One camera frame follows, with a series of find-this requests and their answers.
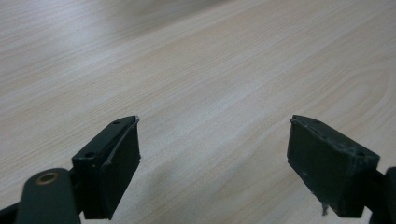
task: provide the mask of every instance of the wooden table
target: wooden table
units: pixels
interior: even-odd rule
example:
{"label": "wooden table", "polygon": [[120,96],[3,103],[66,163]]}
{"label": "wooden table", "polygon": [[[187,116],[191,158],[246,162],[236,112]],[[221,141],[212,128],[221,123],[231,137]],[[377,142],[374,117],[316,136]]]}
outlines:
{"label": "wooden table", "polygon": [[396,164],[393,0],[2,1],[0,207],[138,115],[142,160],[112,221],[367,223],[286,159],[293,114]]}

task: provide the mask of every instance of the mounting hole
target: mounting hole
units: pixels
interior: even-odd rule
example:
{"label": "mounting hole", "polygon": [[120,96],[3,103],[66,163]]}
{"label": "mounting hole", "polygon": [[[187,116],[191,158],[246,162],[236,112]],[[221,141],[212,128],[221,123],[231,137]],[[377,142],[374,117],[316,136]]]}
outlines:
{"label": "mounting hole", "polygon": [[87,152],[87,153],[85,153],[85,158],[93,158],[94,156],[95,156],[95,153],[94,152]]}
{"label": "mounting hole", "polygon": [[35,183],[37,185],[48,185],[54,182],[58,178],[58,176],[59,176],[58,173],[54,173],[54,172],[46,173],[41,175],[38,179],[36,179]]}

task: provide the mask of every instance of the table surface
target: table surface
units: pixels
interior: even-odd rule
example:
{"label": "table surface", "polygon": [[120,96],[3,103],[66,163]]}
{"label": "table surface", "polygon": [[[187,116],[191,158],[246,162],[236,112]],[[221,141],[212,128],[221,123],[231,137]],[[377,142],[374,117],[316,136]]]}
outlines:
{"label": "table surface", "polygon": [[293,114],[396,164],[396,1],[0,3],[0,206],[138,115],[142,160],[113,220],[367,223],[323,217],[287,163]]}

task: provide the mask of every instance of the screw hole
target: screw hole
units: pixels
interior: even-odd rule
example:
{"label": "screw hole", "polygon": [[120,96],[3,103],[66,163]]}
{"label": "screw hole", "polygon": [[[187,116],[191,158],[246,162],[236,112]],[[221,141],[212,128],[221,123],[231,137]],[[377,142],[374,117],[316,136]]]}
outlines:
{"label": "screw hole", "polygon": [[41,175],[35,183],[37,185],[48,185],[58,178],[58,173],[46,173]]}
{"label": "screw hole", "polygon": [[94,152],[85,153],[85,158],[93,158],[95,156]]}

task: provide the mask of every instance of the wood grain surface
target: wood grain surface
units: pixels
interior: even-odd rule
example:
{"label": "wood grain surface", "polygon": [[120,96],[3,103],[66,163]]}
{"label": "wood grain surface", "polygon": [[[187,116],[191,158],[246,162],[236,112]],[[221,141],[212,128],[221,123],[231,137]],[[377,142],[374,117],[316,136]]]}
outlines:
{"label": "wood grain surface", "polygon": [[396,165],[396,1],[0,2],[1,208],[138,115],[113,220],[83,223],[368,223],[321,215],[287,163],[293,114]]}

